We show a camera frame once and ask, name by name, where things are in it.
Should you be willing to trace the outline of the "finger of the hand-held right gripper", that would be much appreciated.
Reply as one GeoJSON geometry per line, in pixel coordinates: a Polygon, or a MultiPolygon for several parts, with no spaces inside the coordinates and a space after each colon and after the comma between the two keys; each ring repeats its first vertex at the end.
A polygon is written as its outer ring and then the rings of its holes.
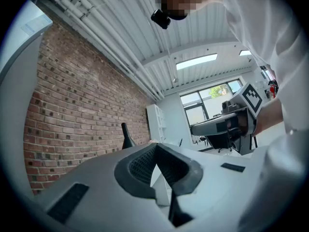
{"type": "Polygon", "coordinates": [[[208,135],[206,139],[214,149],[228,149],[233,147],[233,142],[230,140],[230,134],[228,132],[208,135]]]}
{"type": "Polygon", "coordinates": [[[227,133],[232,125],[238,127],[236,113],[220,115],[205,122],[194,124],[190,126],[190,132],[195,136],[219,135],[227,133]]]}

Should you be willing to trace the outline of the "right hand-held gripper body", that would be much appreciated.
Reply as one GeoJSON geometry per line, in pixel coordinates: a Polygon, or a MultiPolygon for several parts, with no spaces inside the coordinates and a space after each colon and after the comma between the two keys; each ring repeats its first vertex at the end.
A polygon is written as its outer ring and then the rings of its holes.
{"type": "Polygon", "coordinates": [[[255,90],[252,84],[247,83],[231,98],[232,104],[239,104],[240,109],[235,112],[237,115],[246,115],[248,117],[248,132],[242,135],[239,129],[229,130],[230,140],[233,142],[233,148],[241,155],[247,155],[253,151],[252,137],[256,128],[257,115],[261,110],[262,98],[255,90]]]}

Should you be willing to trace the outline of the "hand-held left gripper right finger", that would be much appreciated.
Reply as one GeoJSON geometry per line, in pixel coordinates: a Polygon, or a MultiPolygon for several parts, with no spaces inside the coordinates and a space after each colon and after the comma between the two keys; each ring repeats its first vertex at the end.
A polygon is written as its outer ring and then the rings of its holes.
{"type": "Polygon", "coordinates": [[[263,165],[263,148],[249,158],[156,145],[156,163],[172,189],[170,215],[157,226],[238,226],[263,165]]]}

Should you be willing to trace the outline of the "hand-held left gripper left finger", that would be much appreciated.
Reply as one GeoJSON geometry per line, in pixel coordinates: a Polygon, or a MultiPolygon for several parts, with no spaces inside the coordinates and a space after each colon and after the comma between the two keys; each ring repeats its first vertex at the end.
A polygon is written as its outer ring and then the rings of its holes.
{"type": "Polygon", "coordinates": [[[146,167],[155,147],[131,147],[75,167],[38,195],[40,221],[49,232],[172,231],[146,167]]]}

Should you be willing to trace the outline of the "person's right forearm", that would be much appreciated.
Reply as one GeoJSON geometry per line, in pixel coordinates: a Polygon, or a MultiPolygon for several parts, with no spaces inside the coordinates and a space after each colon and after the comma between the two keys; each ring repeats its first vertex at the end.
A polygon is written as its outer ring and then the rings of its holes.
{"type": "Polygon", "coordinates": [[[253,136],[281,122],[283,122],[282,106],[280,100],[276,97],[261,108],[256,119],[253,136]]]}

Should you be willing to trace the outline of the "person's right hand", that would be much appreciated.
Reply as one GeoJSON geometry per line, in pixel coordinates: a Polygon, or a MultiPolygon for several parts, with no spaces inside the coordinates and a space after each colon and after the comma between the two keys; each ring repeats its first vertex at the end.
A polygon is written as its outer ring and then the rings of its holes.
{"type": "Polygon", "coordinates": [[[242,135],[246,135],[248,132],[248,117],[246,115],[232,117],[227,122],[227,128],[229,130],[239,129],[242,135]]]}

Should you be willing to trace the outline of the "large black-framed window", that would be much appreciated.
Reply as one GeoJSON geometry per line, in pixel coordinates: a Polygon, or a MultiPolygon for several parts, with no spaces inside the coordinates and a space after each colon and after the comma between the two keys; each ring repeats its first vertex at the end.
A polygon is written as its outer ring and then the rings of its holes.
{"type": "Polygon", "coordinates": [[[222,103],[229,100],[240,88],[239,79],[203,90],[181,95],[181,101],[189,126],[204,122],[222,113],[222,103]]]}

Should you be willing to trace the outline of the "white shelf cabinet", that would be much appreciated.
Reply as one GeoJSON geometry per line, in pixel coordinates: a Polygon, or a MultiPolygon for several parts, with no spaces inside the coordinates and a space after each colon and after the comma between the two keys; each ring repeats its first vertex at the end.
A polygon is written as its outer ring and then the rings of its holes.
{"type": "Polygon", "coordinates": [[[166,121],[163,110],[155,104],[149,105],[147,116],[151,140],[164,143],[166,141],[166,121]]]}

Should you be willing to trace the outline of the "person's light shirt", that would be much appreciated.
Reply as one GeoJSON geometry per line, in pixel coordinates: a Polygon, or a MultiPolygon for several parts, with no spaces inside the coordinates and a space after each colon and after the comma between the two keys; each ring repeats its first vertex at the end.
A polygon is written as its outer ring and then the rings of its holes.
{"type": "Polygon", "coordinates": [[[228,25],[279,85],[286,130],[309,129],[309,40],[283,0],[222,0],[228,25]]]}

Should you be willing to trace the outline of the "grey metal cabinet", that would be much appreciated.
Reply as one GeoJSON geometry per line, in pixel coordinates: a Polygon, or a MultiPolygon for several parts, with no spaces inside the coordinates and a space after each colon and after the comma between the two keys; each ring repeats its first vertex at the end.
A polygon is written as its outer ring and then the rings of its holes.
{"type": "Polygon", "coordinates": [[[28,0],[0,46],[0,163],[13,189],[27,196],[32,191],[24,164],[25,120],[37,84],[40,44],[52,23],[28,0]]]}

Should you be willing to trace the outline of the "bundle of white ceiling pipes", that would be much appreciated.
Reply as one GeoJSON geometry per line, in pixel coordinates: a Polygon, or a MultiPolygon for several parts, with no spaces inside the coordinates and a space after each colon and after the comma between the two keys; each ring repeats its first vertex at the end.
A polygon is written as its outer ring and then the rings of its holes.
{"type": "Polygon", "coordinates": [[[168,86],[171,43],[151,20],[155,0],[50,0],[117,61],[154,100],[168,86]]]}

